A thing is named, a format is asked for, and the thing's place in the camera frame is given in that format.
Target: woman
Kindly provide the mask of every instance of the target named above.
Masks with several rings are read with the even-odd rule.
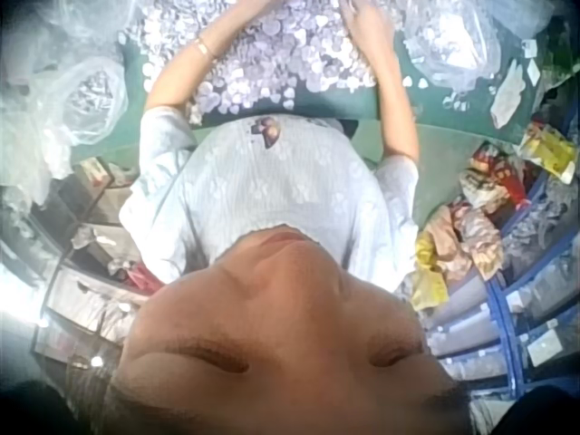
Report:
[[[189,96],[279,3],[238,0],[150,93],[121,221],[168,285],[132,327],[108,421],[160,433],[467,431],[463,393],[389,293],[413,265],[419,144],[382,12],[342,2],[379,83],[375,174],[331,122],[295,116],[235,121],[193,150]]]

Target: green tablecloth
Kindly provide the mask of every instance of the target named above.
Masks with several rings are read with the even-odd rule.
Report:
[[[467,111],[445,110],[443,99],[451,94],[451,89],[440,88],[430,84],[427,89],[417,86],[422,74],[411,64],[409,55],[398,39],[397,53],[399,55],[403,77],[409,75],[413,79],[413,86],[408,89],[411,103],[417,115],[417,122],[455,131],[465,131],[491,139],[519,143],[523,138],[526,127],[532,114],[537,88],[532,85],[526,69],[529,60],[524,58],[521,41],[498,24],[498,37],[502,47],[502,62],[499,74],[493,80],[478,80],[477,89],[462,97],[462,101],[469,103]],[[546,53],[545,38],[538,37],[538,56],[535,59],[538,67]],[[72,161],[77,162],[89,157],[98,157],[103,154],[121,149],[138,147],[139,126],[143,106],[147,94],[143,90],[142,65],[147,61],[140,55],[137,46],[129,43],[123,47],[125,57],[125,75],[129,94],[129,108],[119,120],[112,134],[96,145],[79,146],[72,150]],[[489,109],[494,96],[489,92],[489,86],[496,88],[503,82],[509,64],[517,59],[524,66],[526,89],[522,94],[522,102],[509,124],[497,130],[491,119]],[[204,118],[202,128],[216,126],[223,122],[232,121],[241,117],[257,114],[285,112],[281,103],[274,105],[269,100],[260,101],[252,109],[242,109],[236,116],[221,115],[217,111]],[[310,93],[303,83],[296,89],[295,109],[297,115],[318,118],[338,118],[348,120],[378,119],[377,93],[374,88],[365,88],[350,93],[349,90],[332,88],[323,93]]]

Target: white shirt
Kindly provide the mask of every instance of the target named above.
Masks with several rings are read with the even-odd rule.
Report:
[[[371,173],[329,123],[288,115],[216,128],[196,148],[183,116],[143,116],[140,178],[121,210],[145,265],[170,283],[213,264],[241,237],[287,225],[352,275],[394,291],[413,269],[416,165]]]

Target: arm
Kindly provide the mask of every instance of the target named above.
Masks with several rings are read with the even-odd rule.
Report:
[[[218,58],[225,53],[248,23],[277,2],[239,0],[227,9],[199,36],[209,53],[203,53],[194,42],[178,53],[155,82],[145,104],[145,111],[160,106],[185,111],[189,98],[211,69],[214,56]]]
[[[352,0],[356,11],[347,0],[341,3],[351,36],[367,58],[379,84],[384,156],[403,155],[418,163],[419,139],[393,48],[392,24],[369,0]]]

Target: bracelet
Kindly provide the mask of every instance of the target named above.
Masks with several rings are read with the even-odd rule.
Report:
[[[203,39],[201,39],[201,37],[196,39],[195,43],[204,56],[211,58],[212,62],[216,61],[217,57],[211,52],[211,50],[208,49],[208,46],[206,45],[206,43],[203,42]]]

